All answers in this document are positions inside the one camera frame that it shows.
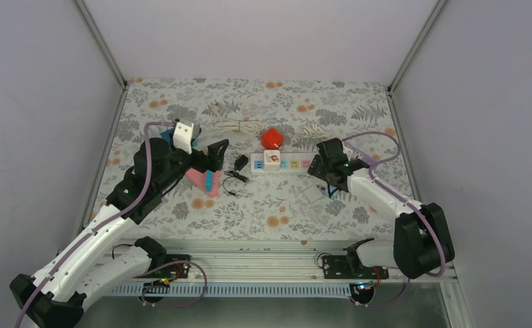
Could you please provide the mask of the light blue plug adapter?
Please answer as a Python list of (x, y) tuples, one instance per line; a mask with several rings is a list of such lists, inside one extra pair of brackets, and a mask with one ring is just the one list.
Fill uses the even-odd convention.
[(211, 170), (207, 170), (206, 177), (205, 177), (205, 188), (207, 192), (211, 192), (213, 188), (213, 178), (214, 178), (214, 172)]

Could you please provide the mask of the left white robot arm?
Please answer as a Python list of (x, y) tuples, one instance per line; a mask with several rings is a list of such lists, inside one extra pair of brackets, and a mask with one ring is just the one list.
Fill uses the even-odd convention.
[(115, 287), (141, 275), (160, 275), (166, 267), (166, 251), (148, 236), (112, 261), (96, 263), (161, 204), (187, 171), (222, 168), (228, 145), (228, 139), (223, 139), (203, 152), (171, 149), (162, 138), (145, 140), (134, 155), (134, 165), (89, 225), (54, 260), (33, 275), (19, 274), (10, 282), (21, 308), (17, 321), (28, 317), (38, 327), (74, 327)]

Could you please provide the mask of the white cube adapter with tiger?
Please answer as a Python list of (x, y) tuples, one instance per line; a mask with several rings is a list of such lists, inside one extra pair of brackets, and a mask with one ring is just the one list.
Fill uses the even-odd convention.
[(279, 150), (263, 151), (263, 170), (265, 172), (277, 172), (281, 168), (281, 153)]

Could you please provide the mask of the pale blue small charger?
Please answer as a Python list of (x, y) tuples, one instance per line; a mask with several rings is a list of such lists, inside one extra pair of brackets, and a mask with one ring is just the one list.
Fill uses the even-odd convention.
[(333, 199), (336, 197), (338, 191), (339, 189), (337, 187), (328, 184), (325, 188), (324, 194), (327, 198)]

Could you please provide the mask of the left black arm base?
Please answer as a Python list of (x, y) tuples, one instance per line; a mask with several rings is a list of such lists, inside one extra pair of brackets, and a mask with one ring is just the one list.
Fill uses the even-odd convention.
[(149, 270), (139, 276), (150, 279), (143, 284), (139, 298), (146, 303), (161, 302), (176, 280), (188, 277), (190, 260), (188, 254), (169, 254), (153, 261)]

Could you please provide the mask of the dark blue cube socket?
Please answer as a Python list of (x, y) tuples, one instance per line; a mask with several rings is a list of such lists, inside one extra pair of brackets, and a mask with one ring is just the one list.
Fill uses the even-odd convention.
[(172, 144), (172, 140), (173, 140), (173, 133), (174, 133), (174, 129), (173, 128), (170, 128), (170, 129), (167, 129), (163, 132), (160, 133), (160, 136), (163, 140), (165, 140), (168, 144)]

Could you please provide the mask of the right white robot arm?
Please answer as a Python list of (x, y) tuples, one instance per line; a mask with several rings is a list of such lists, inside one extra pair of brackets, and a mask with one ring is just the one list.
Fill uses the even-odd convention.
[(350, 193), (393, 222), (393, 236), (367, 238), (346, 249), (346, 269), (362, 278), (372, 269), (395, 268), (410, 279), (441, 276), (455, 258), (445, 212), (432, 202), (423, 204), (394, 189), (375, 175), (375, 165), (350, 158), (342, 141), (317, 144), (308, 174), (337, 191)]

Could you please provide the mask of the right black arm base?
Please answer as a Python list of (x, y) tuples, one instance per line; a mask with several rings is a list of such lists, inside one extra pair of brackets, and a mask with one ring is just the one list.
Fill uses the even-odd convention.
[(349, 284), (353, 303), (368, 304), (375, 295), (376, 287), (389, 279), (389, 271), (382, 266), (363, 266), (358, 260), (351, 261), (347, 255), (318, 255), (316, 263), (329, 280), (356, 280)]

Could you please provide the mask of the red cube socket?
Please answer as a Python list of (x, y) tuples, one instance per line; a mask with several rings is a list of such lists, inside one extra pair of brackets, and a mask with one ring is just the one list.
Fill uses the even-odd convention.
[(269, 128), (260, 137), (261, 146), (265, 150), (279, 150), (283, 145), (284, 136), (276, 129)]

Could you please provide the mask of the white charger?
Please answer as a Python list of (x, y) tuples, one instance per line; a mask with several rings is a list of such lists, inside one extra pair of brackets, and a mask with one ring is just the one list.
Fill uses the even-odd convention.
[(315, 204), (316, 202), (324, 199), (323, 192), (314, 184), (303, 190), (302, 194), (309, 204)]

